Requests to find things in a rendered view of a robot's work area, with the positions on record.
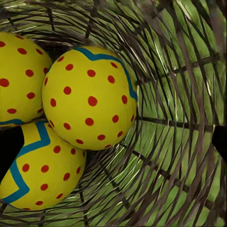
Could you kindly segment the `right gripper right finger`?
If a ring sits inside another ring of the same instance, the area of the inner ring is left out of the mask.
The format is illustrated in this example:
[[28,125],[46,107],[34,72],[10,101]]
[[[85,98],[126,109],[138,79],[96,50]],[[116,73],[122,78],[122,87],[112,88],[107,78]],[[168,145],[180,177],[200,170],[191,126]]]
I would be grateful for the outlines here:
[[215,127],[212,143],[227,163],[227,127],[219,125]]

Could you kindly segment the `wicker basket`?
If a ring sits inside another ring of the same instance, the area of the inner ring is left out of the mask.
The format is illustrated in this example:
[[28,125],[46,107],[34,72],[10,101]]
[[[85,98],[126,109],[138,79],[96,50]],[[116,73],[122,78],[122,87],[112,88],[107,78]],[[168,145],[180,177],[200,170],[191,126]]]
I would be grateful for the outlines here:
[[[6,8],[21,9],[20,7],[16,7],[16,6],[4,5],[4,3],[8,4],[8,3],[14,2],[14,1],[23,2],[24,4],[33,4],[33,5],[41,6],[42,8],[46,7],[47,11],[45,11],[44,13],[47,15],[44,16],[43,14],[37,14],[37,15],[28,14],[28,12],[32,12],[33,9],[25,9],[24,11],[21,11],[21,12],[6,11]],[[17,214],[20,216],[11,217],[11,216],[4,214],[5,208],[7,206],[9,206],[9,204],[5,203],[3,200],[0,199],[0,204],[1,204],[0,218],[2,218],[3,220],[9,219],[9,220],[20,222],[17,224],[7,224],[5,222],[0,221],[0,227],[23,227],[23,226],[31,226],[31,225],[38,225],[38,227],[43,227],[45,224],[48,224],[48,223],[54,223],[56,221],[68,220],[68,218],[66,218],[66,217],[79,213],[81,211],[83,211],[83,216],[77,217],[77,218],[75,217],[74,219],[81,219],[82,221],[84,221],[85,227],[88,227],[88,224],[90,221],[94,220],[97,216],[99,216],[100,214],[102,214],[104,212],[104,210],[101,210],[98,214],[94,215],[93,217],[90,217],[92,215],[92,213],[88,214],[89,210],[97,203],[99,203],[99,202],[102,203],[108,196],[110,196],[111,194],[113,194],[115,192],[117,194],[111,200],[106,202],[105,206],[107,206],[111,201],[113,201],[115,199],[117,199],[116,202],[110,208],[108,208],[106,210],[106,213],[103,215],[103,217],[95,225],[93,225],[93,227],[96,227],[102,220],[104,220],[105,216],[114,207],[116,207],[117,205],[120,205],[121,203],[122,203],[122,206],[113,214],[113,216],[106,222],[106,224],[101,227],[118,227],[121,222],[126,221],[128,219],[130,219],[130,221],[124,227],[146,227],[146,223],[149,222],[150,217],[152,216],[153,212],[157,209],[158,206],[159,206],[159,209],[157,212],[156,219],[150,227],[157,227],[158,222],[161,220],[161,218],[165,215],[165,213],[168,211],[168,209],[170,207],[172,207],[172,208],[169,212],[167,221],[163,227],[171,227],[177,219],[178,219],[178,223],[177,223],[176,227],[186,227],[186,225],[193,218],[195,212],[198,211],[195,221],[192,226],[192,227],[196,227],[203,207],[208,208],[210,210],[210,212],[208,214],[206,222],[202,225],[202,227],[215,227],[216,222],[219,217],[221,217],[222,219],[224,219],[226,221],[223,227],[227,227],[227,211],[223,209],[223,206],[227,199],[227,177],[225,177],[227,163],[224,161],[222,156],[219,156],[219,158],[216,162],[216,166],[215,166],[214,152],[216,151],[216,148],[215,148],[214,144],[212,143],[212,137],[213,137],[215,127],[220,124],[219,124],[217,113],[215,110],[215,84],[213,84],[213,99],[212,99],[211,94],[210,94],[210,88],[209,88],[207,77],[206,77],[206,72],[205,72],[205,65],[212,63],[213,68],[214,68],[214,75],[216,75],[216,77],[217,77],[218,85],[219,85],[222,99],[224,102],[223,126],[227,127],[227,41],[226,41],[225,34],[224,34],[224,31],[222,28],[222,24],[220,22],[218,11],[217,11],[217,7],[218,7],[227,20],[227,0],[206,0],[209,14],[206,12],[205,8],[203,7],[203,5],[201,4],[201,2],[199,0],[191,0],[191,2],[193,3],[193,5],[196,7],[196,9],[198,11],[205,36],[203,36],[201,31],[198,29],[195,22],[192,20],[191,16],[188,14],[188,12],[184,8],[184,6],[180,2],[180,0],[174,0],[174,1],[177,3],[179,8],[181,9],[181,12],[183,13],[189,33],[186,32],[186,30],[184,29],[184,27],[181,25],[181,23],[179,22],[179,20],[177,18],[173,0],[159,0],[159,4],[157,2],[155,3],[154,0],[145,0],[145,2],[148,3],[148,5],[142,3],[139,0],[131,0],[136,5],[136,7],[139,9],[139,11],[141,12],[141,16],[139,16],[139,14],[132,8],[131,4],[127,0],[124,0],[124,2],[126,3],[126,7],[133,11],[135,16],[138,17],[138,19],[141,21],[141,23],[139,21],[133,19],[132,17],[129,17],[128,15],[126,15],[123,12],[123,10],[118,6],[118,4],[116,3],[115,0],[111,0],[111,1],[117,6],[117,8],[119,10],[110,6],[106,0],[93,0],[93,3],[90,3],[89,1],[86,1],[86,0],[82,0],[86,3],[88,3],[89,6],[82,4],[81,2],[78,2],[77,0],[42,0],[42,1],[43,2],[26,1],[26,0],[0,0],[0,20],[6,20],[3,22],[0,22],[0,26],[8,24],[8,23],[12,24],[12,25],[0,28],[0,32],[10,30],[11,34],[17,34],[20,36],[23,36],[26,34],[42,35],[42,37],[40,37],[40,38],[34,38],[34,37],[29,37],[29,36],[25,36],[25,38],[31,40],[32,42],[38,43],[38,45],[46,51],[52,51],[52,53],[54,53],[54,54],[56,52],[58,52],[61,55],[80,45],[95,44],[96,46],[100,46],[98,43],[94,42],[89,37],[90,34],[93,34],[94,36],[101,38],[101,40],[103,42],[105,42],[105,44],[107,46],[109,46],[109,48],[106,48],[107,51],[114,53],[114,55],[118,56],[118,58],[120,58],[122,61],[124,61],[124,64],[126,65],[127,68],[129,68],[128,67],[128,64],[129,64],[130,67],[135,71],[134,73],[136,75],[137,81],[135,81],[134,83],[136,86],[140,87],[141,92],[142,92],[141,116],[139,114],[139,102],[137,102],[137,115],[136,115],[134,127],[133,127],[133,130],[134,130],[134,128],[136,126],[136,130],[132,136],[131,141],[129,142],[129,145],[127,145],[124,142],[117,143],[110,148],[106,148],[103,150],[97,150],[95,153],[91,152],[91,155],[93,156],[93,158],[86,163],[83,175],[81,177],[81,181],[79,181],[79,183],[77,184],[77,187],[76,187],[77,190],[74,190],[71,192],[71,194],[73,194],[73,195],[78,194],[80,196],[80,201],[82,202],[80,205],[74,205],[74,206],[66,205],[66,206],[62,206],[62,207],[51,207],[51,208],[44,209],[42,212],[36,212],[35,214],[28,214],[28,215],[20,214],[18,212]],[[66,5],[68,7],[66,8],[66,7],[60,6],[57,3],[63,3],[64,5]],[[70,6],[70,4],[77,4],[78,6],[81,6],[85,10],[85,12],[82,10],[75,9],[74,7]],[[165,20],[164,14],[163,14],[163,9],[166,9],[173,18],[173,22],[175,25],[175,32],[176,32],[176,36],[178,39],[178,44],[180,46],[180,49],[181,49],[181,52],[183,55],[182,64],[180,61],[181,57],[178,54],[178,52],[176,51],[173,40],[171,38],[171,31],[169,30],[168,24],[166,23],[166,20]],[[108,15],[111,18],[111,20],[109,20],[106,17],[99,14],[97,10]],[[68,20],[69,20],[68,23],[63,23],[56,19],[56,17],[54,15],[60,14],[59,11],[62,11],[63,13],[65,13],[66,16],[68,16]],[[75,13],[75,12],[77,12],[77,13]],[[28,15],[28,16],[12,19],[12,17],[18,16],[18,15]],[[128,21],[135,28],[135,31],[131,30],[126,25],[126,23],[119,17],[119,15],[128,19]],[[39,16],[39,17],[44,16],[44,18],[46,20],[42,19],[42,18],[28,19],[29,17],[35,17],[35,16]],[[208,25],[210,26],[210,28],[213,31],[215,44],[216,44],[216,48],[217,48],[217,53],[214,53],[214,50],[211,48],[211,46],[209,44],[208,37],[207,37],[206,31],[205,31],[205,27],[204,27],[201,16],[203,16],[203,18],[206,20],[206,22],[208,23]],[[71,17],[73,17],[73,18],[71,18]],[[167,37],[165,36],[165,34],[162,32],[162,30],[159,26],[158,18],[161,20],[161,22],[167,28],[171,41],[169,41],[167,39]],[[49,20],[47,20],[47,19],[49,19]],[[196,44],[194,42],[187,19],[190,21],[190,23],[195,28],[196,32],[200,35],[200,37],[203,39],[203,41],[206,43],[206,45],[209,49],[209,53],[210,53],[209,57],[207,57],[207,58],[201,57],[200,52],[198,51]],[[14,23],[19,20],[26,20],[26,22]],[[112,23],[115,26],[115,28],[117,29],[117,31],[115,31],[109,25],[103,23],[101,20],[104,22]],[[119,23],[121,23],[123,25],[124,30],[118,26],[116,21],[118,21]],[[39,31],[38,29],[33,29],[31,32],[22,32],[23,29],[21,28],[21,26],[30,25],[33,22],[51,24],[52,29],[44,30],[44,31]],[[139,26],[136,27],[133,24],[133,22],[138,24]],[[144,30],[146,28],[147,31],[149,31],[149,34],[152,38],[154,46],[158,52],[157,46],[154,41],[154,36],[152,35],[149,25],[151,26],[151,28],[153,30],[155,30],[155,32],[158,35],[160,47],[161,47],[161,50],[162,50],[162,53],[163,53],[163,56],[164,56],[164,59],[166,62],[166,66],[167,66],[167,68],[166,68],[167,72],[165,72],[164,74],[160,74],[160,72],[159,72],[158,66],[156,65],[155,59],[153,57],[153,53],[158,58],[159,58],[159,55],[157,55],[155,53],[155,51],[151,48],[151,46],[148,42],[145,30]],[[62,27],[62,26],[64,26],[64,27]],[[77,32],[76,30],[74,30],[73,28],[71,28],[70,26],[81,27],[81,28],[85,29],[86,34],[85,35],[81,34],[81,33]],[[61,32],[56,31],[55,27],[60,29]],[[107,31],[104,31],[101,27]],[[18,29],[18,28],[20,28],[20,29]],[[184,31],[184,33],[187,35],[187,37],[190,39],[190,41],[193,44],[194,51],[197,55],[197,61],[191,62],[191,59],[190,59],[189,53],[188,53],[188,49],[185,44],[185,40],[183,38],[182,30]],[[112,34],[110,34],[110,33],[112,33]],[[105,35],[108,35],[108,36],[114,38],[115,41],[119,44],[119,47],[115,46],[115,44],[113,44],[113,41],[111,41]],[[138,35],[140,35],[142,37],[142,39],[145,41],[145,43],[148,45],[151,55],[149,55],[149,53],[147,52],[145,47],[142,45],[140,40],[137,38]],[[74,42],[75,39],[83,41],[84,44]],[[172,60],[170,59],[169,54],[168,54],[166,44],[168,44],[168,46],[174,51],[178,67],[173,66]],[[143,48],[145,53],[153,61],[156,70],[154,70],[153,67],[148,63],[148,61],[144,57],[140,47]],[[126,56],[128,59],[126,58]],[[220,82],[218,71],[217,71],[217,68],[215,65],[215,62],[220,61],[220,60],[222,61],[222,64],[226,71],[225,95],[223,95],[221,82]],[[199,88],[198,88],[198,85],[196,82],[196,77],[195,77],[195,74],[193,71],[193,69],[197,68],[197,67],[200,67],[201,73],[203,75],[201,94],[200,94],[200,91],[199,91]],[[186,81],[186,71],[188,72],[188,75],[189,75],[189,78],[191,81],[191,93],[189,92],[189,88],[188,88],[187,81]],[[189,101],[189,105],[190,105],[190,120],[188,119],[186,109],[185,109],[185,104],[182,100],[182,96],[181,96],[181,93],[180,93],[180,90],[179,90],[179,87],[177,84],[177,73],[179,73],[179,72],[181,74],[181,79],[184,84],[184,99],[185,99],[185,94],[186,94],[188,101]],[[173,118],[173,115],[171,112],[171,108],[169,106],[169,102],[168,102],[168,99],[167,99],[167,96],[166,96],[166,93],[165,93],[165,90],[164,90],[164,87],[162,84],[162,80],[161,80],[163,77],[166,77],[166,79],[168,79],[168,75],[170,75],[170,78],[171,78],[172,83],[175,88],[175,97],[178,97],[178,100],[180,102],[180,105],[181,105],[183,113],[184,113],[183,122],[179,122],[179,121],[177,121],[177,119],[174,121],[174,118]],[[171,114],[171,117],[172,117],[171,121],[169,120],[169,117],[167,115],[166,109],[163,104],[162,97],[158,90],[158,79],[159,79],[160,85],[162,87],[162,92],[164,93],[166,103],[168,105],[169,113]],[[151,83],[152,83],[152,85],[154,87],[154,90],[156,93],[157,119],[147,117],[146,115],[143,116],[144,115],[143,101],[145,100],[145,96],[143,94],[142,87],[144,87],[148,101],[149,101],[145,83],[149,83],[149,86],[151,86]],[[205,111],[205,106],[204,106],[204,100],[205,100],[204,99],[204,88],[205,88],[204,86],[205,85],[206,85],[206,88],[207,88],[207,91],[208,91],[208,94],[210,97],[211,110],[212,110],[212,115],[213,115],[213,125],[212,126],[209,125],[209,121],[208,121],[206,111]],[[194,92],[194,96],[196,98],[197,105],[198,105],[199,112],[200,112],[199,123],[197,123],[198,120],[197,120],[195,109],[194,109],[194,106],[192,103],[192,93],[193,92]],[[160,104],[161,109],[163,111],[164,119],[159,119],[158,103]],[[45,113],[39,117],[39,119],[42,119],[42,118],[46,118]],[[163,125],[163,129],[162,129],[161,135],[160,135],[157,143],[156,143],[156,137],[157,137],[157,127],[156,127],[156,130],[155,130],[155,133],[153,136],[153,139],[154,139],[153,148],[150,153],[148,152],[147,157],[142,155],[142,151],[141,151],[141,153],[134,151],[135,146],[137,144],[139,136],[141,136],[141,131],[142,131],[143,126],[146,121],[152,122],[152,123],[156,122],[157,124],[160,123]],[[160,148],[157,152],[157,155],[156,155],[154,161],[151,162],[151,158],[155,152],[155,149],[158,145],[159,140],[161,139],[161,136],[165,130],[166,125],[168,125],[169,127],[171,127],[171,126],[175,127],[174,133],[173,133],[174,140],[173,140],[173,149],[172,149],[172,160],[171,160],[170,166],[167,171],[165,169],[162,169],[162,165],[166,158],[166,154],[167,154],[170,144],[166,147],[166,151],[165,151],[165,154],[162,158],[160,165],[157,166],[156,163],[159,158],[162,147],[164,145],[164,142],[167,139],[169,131],[167,132],[162,144],[160,145]],[[172,168],[174,160],[178,154],[178,151],[175,154],[176,127],[183,128],[182,142],[179,146],[179,147],[181,147],[181,155],[176,163],[173,174],[171,175],[170,174],[171,168]],[[184,129],[185,128],[189,129],[189,138],[185,144],[185,147],[183,147]],[[5,128],[0,127],[0,131],[4,130],[4,129]],[[196,141],[195,148],[194,148],[194,151],[193,151],[193,154],[191,157],[192,137],[193,137],[194,130],[198,130],[199,133],[198,133],[198,139]],[[210,147],[209,147],[204,159],[202,159],[203,140],[204,140],[205,132],[211,133],[211,138],[210,138]],[[118,161],[117,164],[111,170],[109,168],[109,165],[115,161],[116,158],[114,156],[120,150],[119,145],[121,147],[123,147],[123,149],[125,151],[124,151],[124,154],[123,154],[122,158],[120,159],[120,161]],[[189,146],[188,167],[187,167],[187,170],[185,172],[182,182],[180,182],[181,174],[182,174],[182,160],[183,160],[183,157],[185,155],[185,152],[186,152],[188,146]],[[140,170],[135,174],[135,177],[132,179],[132,181],[129,181],[122,188],[122,183],[124,183],[127,175],[130,173],[130,171],[118,184],[116,184],[116,182],[114,180],[121,173],[123,173],[126,170],[127,164],[132,155],[136,155],[136,157],[139,157],[138,161],[133,169],[136,168],[136,166],[140,160],[143,160],[143,164],[142,164]],[[197,157],[196,158],[196,175],[195,175],[195,178],[194,178],[191,186],[189,187],[186,183],[187,183],[187,178],[190,173],[191,167],[195,160],[195,157]],[[214,176],[216,174],[216,170],[218,168],[220,159],[221,159],[220,191],[213,203],[212,201],[208,200],[207,197],[210,192],[210,187],[213,182]],[[96,168],[97,165],[99,165],[99,166]],[[205,184],[204,184],[203,189],[201,189],[201,186],[202,186],[201,176],[204,172],[206,165],[207,165],[207,171],[206,171]],[[148,167],[150,167],[149,172],[148,172],[144,182],[142,182],[144,172],[148,169]],[[96,168],[96,171],[94,171],[95,168]],[[152,181],[151,186],[146,190],[150,177],[153,173],[153,170],[156,170],[157,173]],[[178,171],[179,171],[179,179],[176,179],[176,175],[177,175]],[[104,172],[105,177],[101,180],[98,179],[95,182],[95,180],[98,177],[103,175],[103,172]],[[164,176],[164,179],[163,179],[160,187],[154,192],[154,194],[152,194],[155,184],[157,183],[160,176],[162,176],[162,175]],[[135,183],[139,179],[140,179],[140,181],[139,181],[139,184],[138,184],[135,192],[132,195],[130,195]],[[164,188],[166,180],[169,180],[169,183],[166,187],[164,195],[159,200],[158,198]],[[81,184],[83,184],[84,182],[88,182],[88,181],[89,181],[89,183],[87,185],[85,185],[84,187],[81,186]],[[113,185],[113,189],[107,195],[102,196],[99,199],[97,199],[96,201],[90,203],[90,201],[98,194],[98,192],[110,183]],[[143,186],[141,188],[141,191],[139,193],[137,200],[130,206],[130,200],[134,199],[134,197],[136,196],[136,194],[139,191],[142,184],[143,184]],[[87,196],[89,194],[89,191],[92,190],[93,187],[95,187],[96,185],[98,185],[98,186],[94,190],[94,193],[89,198],[87,198],[86,201],[84,201],[84,197]],[[163,208],[165,206],[166,200],[169,196],[169,193],[173,189],[174,186],[178,187],[178,192],[175,197],[175,200],[167,207],[167,209],[164,212],[162,212]],[[171,216],[182,191],[187,193],[187,198],[185,200],[185,203],[173,216]],[[151,204],[151,202],[154,199],[156,199],[156,200],[153,204],[153,207],[146,214],[144,214],[146,211],[146,208]],[[188,215],[186,216],[185,220],[183,220],[190,204],[192,203],[192,201],[194,199],[195,199],[195,203],[193,204],[193,206],[192,206],[190,212],[188,213]],[[49,211],[51,211],[51,210],[74,209],[74,208],[80,208],[80,209],[75,212],[69,213],[66,216],[61,217],[59,219],[55,219],[55,220],[52,220],[51,218],[45,219],[45,217],[48,215],[57,216],[57,215],[63,214],[63,213],[50,213]],[[126,211],[119,218],[111,221],[112,218],[118,212],[120,212],[120,210],[123,208],[126,208]],[[25,220],[21,220],[21,218],[34,218],[34,219],[37,219],[38,221],[28,222]]]

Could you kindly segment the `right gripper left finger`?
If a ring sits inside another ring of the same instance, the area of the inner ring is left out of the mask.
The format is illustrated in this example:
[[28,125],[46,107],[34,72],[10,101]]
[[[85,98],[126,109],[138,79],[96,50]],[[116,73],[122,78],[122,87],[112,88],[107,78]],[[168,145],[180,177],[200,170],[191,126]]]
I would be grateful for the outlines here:
[[25,143],[21,126],[0,131],[0,183]]

